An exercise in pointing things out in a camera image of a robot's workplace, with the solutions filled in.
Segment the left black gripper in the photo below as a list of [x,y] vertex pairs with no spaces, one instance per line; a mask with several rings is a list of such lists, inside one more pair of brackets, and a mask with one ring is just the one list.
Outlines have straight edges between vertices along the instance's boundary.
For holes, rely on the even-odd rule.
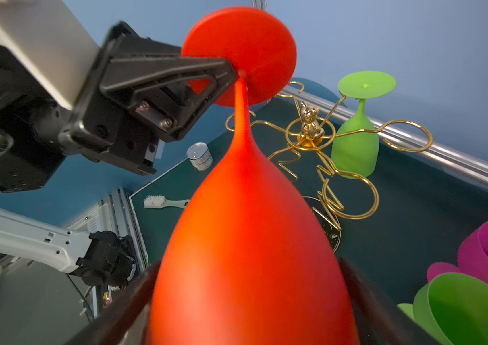
[[83,104],[65,109],[0,46],[0,192],[42,188],[70,155],[151,175],[157,137],[183,139],[237,79],[228,60],[184,57],[126,22],[112,26],[105,43],[113,46],[100,92],[134,101],[135,118],[97,90],[97,76],[86,83]]

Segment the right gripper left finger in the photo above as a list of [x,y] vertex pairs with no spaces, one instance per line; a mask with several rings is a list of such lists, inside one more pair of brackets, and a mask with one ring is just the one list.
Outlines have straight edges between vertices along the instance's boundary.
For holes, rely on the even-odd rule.
[[119,344],[137,317],[150,304],[160,266],[161,261],[158,261],[141,273],[106,311],[67,344]]

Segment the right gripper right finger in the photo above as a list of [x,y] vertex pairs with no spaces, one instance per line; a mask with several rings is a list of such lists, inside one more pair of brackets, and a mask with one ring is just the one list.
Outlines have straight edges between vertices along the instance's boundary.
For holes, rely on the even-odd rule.
[[352,302],[361,344],[432,344],[436,339],[406,316],[359,267],[344,257],[338,259]]

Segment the red wine glass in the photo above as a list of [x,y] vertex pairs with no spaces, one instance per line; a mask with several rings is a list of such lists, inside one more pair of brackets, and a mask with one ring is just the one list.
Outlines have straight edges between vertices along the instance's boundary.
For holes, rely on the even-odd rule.
[[188,34],[184,57],[237,72],[219,98],[235,109],[227,154],[170,238],[151,301],[152,344],[358,344],[339,263],[304,198],[262,154],[249,107],[282,90],[296,44],[273,15],[216,11]]

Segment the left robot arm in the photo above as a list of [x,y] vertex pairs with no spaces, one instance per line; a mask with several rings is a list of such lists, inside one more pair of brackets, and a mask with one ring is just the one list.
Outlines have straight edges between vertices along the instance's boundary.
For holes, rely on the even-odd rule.
[[[151,175],[153,146],[183,139],[236,78],[228,60],[184,57],[179,47],[140,37],[120,22],[69,110],[0,46],[0,192],[42,188],[70,155]],[[83,234],[2,209],[0,253],[89,286],[123,286],[137,267],[128,235]]]

